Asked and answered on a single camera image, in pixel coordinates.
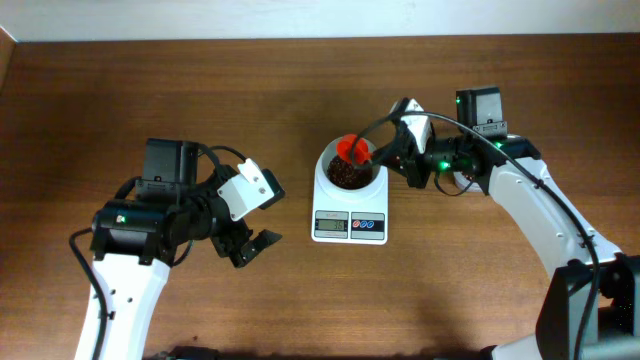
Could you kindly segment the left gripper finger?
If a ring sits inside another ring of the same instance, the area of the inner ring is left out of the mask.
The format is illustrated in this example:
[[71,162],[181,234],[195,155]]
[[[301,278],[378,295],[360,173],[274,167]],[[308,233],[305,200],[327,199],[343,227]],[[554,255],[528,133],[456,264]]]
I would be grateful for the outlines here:
[[278,201],[280,201],[281,199],[283,199],[286,192],[271,170],[264,169],[262,171],[262,174],[264,175],[267,181],[269,189],[273,193],[273,196],[269,200],[265,201],[263,204],[260,205],[261,210],[266,210],[272,205],[274,205],[275,203],[277,203]]
[[283,236],[270,230],[262,230],[254,239],[248,240],[234,252],[234,267],[243,268],[262,251],[274,245]]

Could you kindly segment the orange measuring scoop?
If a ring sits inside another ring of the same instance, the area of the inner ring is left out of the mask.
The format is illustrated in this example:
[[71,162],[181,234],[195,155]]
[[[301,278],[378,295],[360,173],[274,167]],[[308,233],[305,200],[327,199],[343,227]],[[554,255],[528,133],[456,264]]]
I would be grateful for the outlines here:
[[372,157],[366,140],[358,138],[356,134],[347,134],[340,138],[336,145],[336,152],[343,161],[349,164],[364,165]]

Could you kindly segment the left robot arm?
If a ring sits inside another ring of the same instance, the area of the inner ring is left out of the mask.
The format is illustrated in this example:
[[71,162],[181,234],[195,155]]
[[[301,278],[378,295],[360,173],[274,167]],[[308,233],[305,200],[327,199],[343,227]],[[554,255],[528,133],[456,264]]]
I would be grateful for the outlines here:
[[148,139],[142,174],[119,188],[90,227],[70,236],[91,284],[76,358],[142,358],[170,271],[186,258],[178,248],[210,240],[219,257],[242,268],[280,240],[269,230],[254,233],[244,220],[284,197],[273,172],[246,156],[224,165],[217,150]]

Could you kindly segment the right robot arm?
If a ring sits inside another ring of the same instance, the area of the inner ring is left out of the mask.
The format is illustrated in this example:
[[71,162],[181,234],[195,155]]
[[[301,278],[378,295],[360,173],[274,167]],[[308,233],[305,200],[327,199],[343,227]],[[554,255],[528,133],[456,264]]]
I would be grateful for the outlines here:
[[439,138],[414,99],[396,102],[382,118],[393,140],[375,151],[385,165],[425,187],[446,172],[469,177],[514,220],[551,283],[533,334],[488,347],[486,359],[636,359],[639,356],[639,259],[624,254],[579,213],[552,179],[539,150],[512,135],[498,88],[459,90],[460,135]]

